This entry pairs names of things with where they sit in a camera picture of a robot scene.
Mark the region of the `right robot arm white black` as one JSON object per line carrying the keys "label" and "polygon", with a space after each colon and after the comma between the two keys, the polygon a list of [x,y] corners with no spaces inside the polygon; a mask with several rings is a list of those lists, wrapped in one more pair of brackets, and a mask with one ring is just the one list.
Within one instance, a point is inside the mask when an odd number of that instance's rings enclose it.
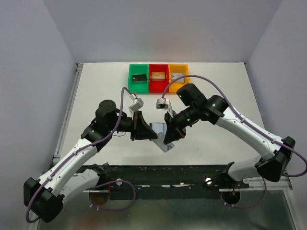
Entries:
{"label": "right robot arm white black", "polygon": [[192,83],[181,87],[177,96],[186,106],[179,113],[172,110],[169,99],[160,98],[156,103],[158,109],[167,110],[164,144],[184,138],[186,127],[198,121],[208,121],[236,135],[259,154],[250,160],[227,164],[220,176],[223,182],[234,183],[259,176],[271,182],[280,180],[292,157],[294,139],[281,138],[252,123],[237,110],[232,110],[221,96],[214,95],[207,99]]}

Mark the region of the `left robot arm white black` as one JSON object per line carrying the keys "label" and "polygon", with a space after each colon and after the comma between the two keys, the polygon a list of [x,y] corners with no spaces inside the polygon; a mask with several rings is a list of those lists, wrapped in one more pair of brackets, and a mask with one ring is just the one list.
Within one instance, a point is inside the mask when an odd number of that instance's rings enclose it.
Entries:
{"label": "left robot arm white black", "polygon": [[46,223],[52,221],[68,201],[98,184],[102,173],[99,167],[94,166],[79,175],[76,172],[111,140],[114,132],[129,132],[131,140],[157,138],[142,116],[142,107],[140,98],[133,99],[128,117],[112,100],[99,104],[95,118],[69,153],[38,179],[30,177],[24,183],[28,223],[33,223],[30,212]]}

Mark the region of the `silver credit card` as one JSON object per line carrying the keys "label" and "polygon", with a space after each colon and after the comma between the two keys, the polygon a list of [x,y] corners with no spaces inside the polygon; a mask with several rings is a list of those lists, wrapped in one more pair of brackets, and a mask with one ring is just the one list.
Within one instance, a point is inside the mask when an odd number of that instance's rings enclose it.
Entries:
{"label": "silver credit card", "polygon": [[164,153],[168,152],[172,148],[175,147],[173,143],[164,143],[164,138],[165,136],[163,135],[162,132],[157,134],[157,139],[152,139],[151,141]]}

